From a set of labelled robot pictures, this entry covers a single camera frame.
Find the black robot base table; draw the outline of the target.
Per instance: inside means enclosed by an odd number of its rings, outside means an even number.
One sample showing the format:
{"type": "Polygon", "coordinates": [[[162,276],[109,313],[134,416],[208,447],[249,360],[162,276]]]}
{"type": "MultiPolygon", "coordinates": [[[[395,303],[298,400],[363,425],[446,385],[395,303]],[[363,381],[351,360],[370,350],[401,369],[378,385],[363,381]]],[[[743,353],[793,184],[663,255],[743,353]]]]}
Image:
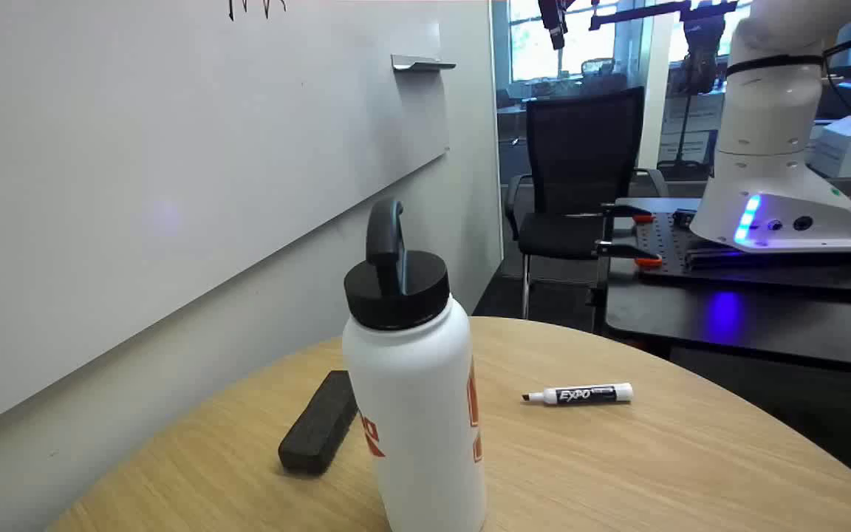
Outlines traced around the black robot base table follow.
{"type": "Polygon", "coordinates": [[[738,255],[688,235],[698,199],[633,199],[648,221],[619,227],[663,257],[613,261],[607,325],[620,337],[851,368],[851,255],[738,255]]]}

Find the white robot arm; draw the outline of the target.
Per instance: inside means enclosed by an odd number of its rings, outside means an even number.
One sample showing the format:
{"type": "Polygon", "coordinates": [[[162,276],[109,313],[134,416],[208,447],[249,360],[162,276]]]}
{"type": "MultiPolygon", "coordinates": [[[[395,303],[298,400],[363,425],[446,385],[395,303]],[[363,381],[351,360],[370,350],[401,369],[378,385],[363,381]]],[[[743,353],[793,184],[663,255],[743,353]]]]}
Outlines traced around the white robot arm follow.
{"type": "Polygon", "coordinates": [[[851,255],[851,199],[806,165],[851,0],[752,0],[726,63],[715,171],[688,230],[746,255],[851,255]]]}

